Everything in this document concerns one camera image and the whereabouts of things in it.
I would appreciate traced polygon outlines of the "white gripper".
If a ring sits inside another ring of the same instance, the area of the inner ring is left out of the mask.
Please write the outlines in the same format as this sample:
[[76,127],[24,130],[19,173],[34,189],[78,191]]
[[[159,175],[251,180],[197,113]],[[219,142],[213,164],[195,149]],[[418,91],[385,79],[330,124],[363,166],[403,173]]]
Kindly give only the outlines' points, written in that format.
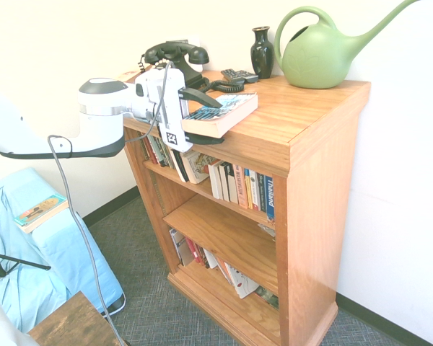
[[181,120],[183,119],[182,102],[195,101],[200,105],[221,108],[222,104],[209,95],[193,88],[187,88],[184,82],[184,75],[176,68],[164,68],[158,71],[159,78],[155,91],[159,95],[157,107],[159,129],[162,140],[170,148],[179,152],[188,151],[193,144],[217,145],[224,142],[224,138],[213,138],[195,133],[184,133]]

